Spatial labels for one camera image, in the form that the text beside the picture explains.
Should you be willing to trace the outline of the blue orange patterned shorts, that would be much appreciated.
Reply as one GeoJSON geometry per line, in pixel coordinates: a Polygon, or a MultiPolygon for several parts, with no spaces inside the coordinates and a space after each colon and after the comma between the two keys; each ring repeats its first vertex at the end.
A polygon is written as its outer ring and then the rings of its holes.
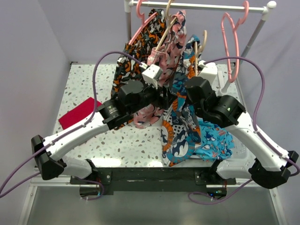
{"type": "Polygon", "coordinates": [[[201,145],[198,118],[185,89],[185,82],[195,76],[195,52],[200,45],[198,36],[189,38],[170,79],[169,90],[175,99],[164,111],[161,127],[162,157],[168,167],[189,159],[201,145]]]}

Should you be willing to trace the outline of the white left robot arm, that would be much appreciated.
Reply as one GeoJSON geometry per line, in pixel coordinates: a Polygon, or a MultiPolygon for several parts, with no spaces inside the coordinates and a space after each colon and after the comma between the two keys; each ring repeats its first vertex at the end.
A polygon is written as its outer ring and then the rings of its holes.
{"type": "Polygon", "coordinates": [[[66,154],[89,139],[119,127],[149,104],[167,109],[174,99],[175,95],[166,86],[155,88],[131,80],[78,123],[52,136],[33,137],[32,152],[42,179],[51,180],[60,175],[69,175],[87,184],[94,183],[97,172],[93,162],[90,159],[66,157],[66,154]]]}

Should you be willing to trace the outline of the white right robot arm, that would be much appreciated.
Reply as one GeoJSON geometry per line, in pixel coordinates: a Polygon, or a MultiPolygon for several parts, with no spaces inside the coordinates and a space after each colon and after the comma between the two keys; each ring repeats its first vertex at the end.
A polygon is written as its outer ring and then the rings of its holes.
{"type": "Polygon", "coordinates": [[[209,172],[209,179],[220,184],[224,179],[252,179],[263,188],[273,189],[291,177],[289,167],[299,157],[274,142],[257,125],[234,97],[217,96],[208,80],[193,77],[184,83],[187,101],[204,121],[224,128],[250,151],[245,158],[228,159],[209,172]]]}

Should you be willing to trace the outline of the pink patterned shorts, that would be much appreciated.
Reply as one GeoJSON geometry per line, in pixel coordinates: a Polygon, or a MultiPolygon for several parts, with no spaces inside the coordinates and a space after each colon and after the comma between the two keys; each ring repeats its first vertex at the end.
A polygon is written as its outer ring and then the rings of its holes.
{"type": "MultiPolygon", "coordinates": [[[[169,30],[164,43],[158,51],[156,51],[157,46],[153,47],[147,58],[147,65],[155,64],[163,70],[158,81],[159,87],[168,85],[167,82],[178,65],[187,36],[186,11],[178,11],[172,16],[177,17],[177,21],[169,30]]],[[[163,111],[163,109],[150,104],[134,115],[134,124],[137,128],[144,129],[157,122],[163,111]]]]}

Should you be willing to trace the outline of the black orange camouflage shorts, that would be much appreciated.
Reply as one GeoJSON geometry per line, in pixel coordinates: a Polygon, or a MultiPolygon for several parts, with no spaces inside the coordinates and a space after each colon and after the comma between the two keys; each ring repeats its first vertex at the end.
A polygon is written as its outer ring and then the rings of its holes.
{"type": "MultiPolygon", "coordinates": [[[[155,16],[142,29],[141,33],[138,34],[133,42],[125,44],[123,50],[123,52],[144,63],[147,62],[147,58],[150,56],[152,49],[158,45],[166,29],[164,10],[152,9],[149,12],[149,15],[155,16]]],[[[139,64],[128,57],[121,55],[116,63],[111,95],[113,96],[117,93],[129,80],[139,80],[144,82],[139,64]]],[[[150,104],[135,113],[132,119],[116,127],[115,130],[120,129],[131,122],[134,122],[135,126],[139,129],[146,128],[157,122],[162,116],[163,111],[162,108],[150,104]]]]}

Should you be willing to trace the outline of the light blue shark shorts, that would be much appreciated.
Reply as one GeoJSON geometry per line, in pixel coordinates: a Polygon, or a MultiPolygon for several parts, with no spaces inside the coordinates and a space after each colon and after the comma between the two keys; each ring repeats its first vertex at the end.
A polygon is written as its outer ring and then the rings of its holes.
{"type": "Polygon", "coordinates": [[[201,131],[201,143],[195,144],[195,152],[191,158],[206,162],[225,160],[232,156],[235,147],[233,136],[218,125],[198,118],[201,131]]]}

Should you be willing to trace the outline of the pink hanger left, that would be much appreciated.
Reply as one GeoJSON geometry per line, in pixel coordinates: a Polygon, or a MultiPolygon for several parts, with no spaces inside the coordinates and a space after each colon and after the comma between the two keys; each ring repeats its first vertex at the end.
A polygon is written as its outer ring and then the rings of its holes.
{"type": "Polygon", "coordinates": [[[141,26],[139,27],[139,29],[135,32],[135,34],[131,37],[130,41],[129,41],[129,45],[132,45],[134,43],[134,41],[136,40],[136,38],[139,36],[139,34],[142,32],[142,30],[149,24],[149,22],[151,22],[157,15],[157,12],[151,14],[147,19],[145,19],[145,14],[141,13],[141,5],[144,2],[144,0],[138,0],[137,1],[137,5],[136,5],[136,16],[141,20],[141,26]]]}

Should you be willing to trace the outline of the wooden hanger with shorts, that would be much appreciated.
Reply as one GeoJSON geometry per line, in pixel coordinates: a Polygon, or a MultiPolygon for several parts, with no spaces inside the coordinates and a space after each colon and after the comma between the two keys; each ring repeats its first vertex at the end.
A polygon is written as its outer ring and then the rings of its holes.
{"type": "Polygon", "coordinates": [[[174,0],[169,0],[168,3],[167,3],[167,6],[166,6],[166,20],[167,20],[167,27],[156,47],[156,51],[158,51],[161,47],[161,45],[164,43],[164,40],[166,38],[166,36],[168,35],[168,32],[169,30],[171,29],[171,27],[174,25],[174,23],[177,21],[177,17],[175,16],[172,16],[170,13],[169,13],[169,10],[170,10],[170,7],[171,7],[171,4],[174,2],[174,0]]]}

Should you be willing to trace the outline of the empty pink hanger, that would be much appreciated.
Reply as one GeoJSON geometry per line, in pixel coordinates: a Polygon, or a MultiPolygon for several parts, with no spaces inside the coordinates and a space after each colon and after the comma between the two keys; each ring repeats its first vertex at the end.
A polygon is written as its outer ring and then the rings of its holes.
{"type": "MultiPolygon", "coordinates": [[[[229,21],[229,24],[231,26],[232,29],[232,34],[233,34],[233,39],[234,39],[234,47],[235,47],[235,54],[236,56],[240,56],[240,48],[239,48],[239,40],[238,40],[238,35],[237,35],[237,29],[240,25],[242,25],[247,17],[248,17],[248,13],[249,13],[249,2],[247,0],[243,1],[243,5],[244,7],[244,15],[243,17],[240,17],[236,23],[234,23],[233,19],[231,18],[229,13],[224,13],[223,17],[221,19],[221,32],[222,32],[222,37],[223,37],[223,42],[224,42],[224,48],[225,48],[225,54],[227,57],[230,56],[229,54],[229,49],[228,49],[228,43],[227,43],[227,38],[226,38],[226,33],[225,33],[225,28],[224,28],[224,22],[225,19],[227,19],[229,21]]],[[[238,76],[238,71],[239,71],[239,66],[240,66],[240,60],[237,59],[236,60],[236,72],[234,72],[234,74],[232,74],[232,70],[231,70],[231,60],[227,59],[227,70],[228,70],[228,82],[229,83],[233,83],[237,76],[238,76]]]]}

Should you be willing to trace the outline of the red folded cloth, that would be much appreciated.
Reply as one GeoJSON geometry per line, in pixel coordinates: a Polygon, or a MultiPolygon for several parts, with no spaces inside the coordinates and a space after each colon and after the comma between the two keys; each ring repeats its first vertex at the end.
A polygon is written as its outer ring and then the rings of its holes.
{"type": "Polygon", "coordinates": [[[74,109],[61,116],[58,121],[62,129],[67,129],[72,125],[80,122],[88,117],[94,110],[94,99],[92,97],[86,99],[74,109]]]}

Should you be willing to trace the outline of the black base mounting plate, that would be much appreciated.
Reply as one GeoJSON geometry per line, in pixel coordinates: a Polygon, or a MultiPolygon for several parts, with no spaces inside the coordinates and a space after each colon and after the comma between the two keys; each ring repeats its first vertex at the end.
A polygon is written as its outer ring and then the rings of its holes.
{"type": "Polygon", "coordinates": [[[104,194],[117,191],[194,192],[207,185],[235,185],[236,179],[224,180],[208,167],[98,167],[97,175],[88,180],[99,181],[104,194]]]}

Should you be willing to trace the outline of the white plastic basket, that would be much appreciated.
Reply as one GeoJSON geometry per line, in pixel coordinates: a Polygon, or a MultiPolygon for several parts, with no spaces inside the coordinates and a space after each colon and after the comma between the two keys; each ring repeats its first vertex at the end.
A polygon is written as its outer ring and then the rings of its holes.
{"type": "Polygon", "coordinates": [[[202,145],[195,145],[195,152],[191,159],[200,159],[205,162],[214,162],[216,160],[236,160],[247,156],[247,151],[241,146],[235,146],[234,142],[214,143],[208,142],[202,145]]]}

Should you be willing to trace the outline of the white clothes rack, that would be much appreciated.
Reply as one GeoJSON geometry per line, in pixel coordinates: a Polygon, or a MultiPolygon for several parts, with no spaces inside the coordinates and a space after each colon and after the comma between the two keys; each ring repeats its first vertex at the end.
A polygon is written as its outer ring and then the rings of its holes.
{"type": "MultiPolygon", "coordinates": [[[[129,15],[131,7],[132,6],[136,7],[136,5],[137,5],[137,1],[126,0],[124,2],[125,12],[129,15]]],[[[152,1],[145,0],[142,3],[140,9],[141,9],[141,13],[145,14],[145,19],[147,19],[150,16],[149,12],[152,9],[162,9],[162,10],[164,10],[165,21],[166,21],[166,25],[167,25],[167,20],[166,20],[166,6],[167,6],[167,3],[152,2],[152,1]]],[[[277,4],[276,4],[275,1],[269,1],[268,4],[265,7],[250,7],[249,6],[249,13],[251,13],[251,12],[260,13],[262,15],[262,17],[261,17],[261,19],[260,19],[260,21],[259,21],[259,23],[258,23],[258,25],[257,25],[257,27],[255,29],[255,31],[253,32],[251,38],[249,39],[249,41],[248,41],[245,49],[243,50],[242,53],[240,53],[241,57],[245,57],[247,55],[247,53],[249,52],[252,44],[254,43],[255,39],[257,38],[260,30],[262,29],[263,25],[267,21],[267,19],[269,17],[269,14],[270,14],[270,11],[272,9],[274,9],[276,6],[277,6],[277,4]]],[[[237,20],[240,17],[243,17],[243,15],[244,15],[244,11],[243,11],[244,7],[243,6],[238,7],[238,6],[207,5],[207,4],[195,4],[195,3],[189,4],[189,3],[174,3],[174,2],[171,4],[169,13],[171,15],[174,15],[178,11],[185,10],[185,9],[216,10],[216,11],[223,10],[225,13],[227,12],[227,13],[230,14],[230,16],[233,19],[234,23],[236,23],[237,20]]],[[[202,55],[202,53],[198,57],[198,62],[201,61],[201,55],[202,55]]],[[[231,70],[232,70],[232,74],[234,74],[234,72],[236,72],[236,66],[235,66],[234,69],[231,69],[231,70]]],[[[225,80],[222,77],[222,75],[223,74],[221,72],[219,72],[219,70],[218,70],[218,75],[216,76],[215,79],[218,79],[218,82],[219,82],[219,86],[220,86],[219,92],[221,94],[226,94],[227,90],[228,90],[228,87],[230,86],[231,83],[228,82],[228,79],[225,80]]]]}

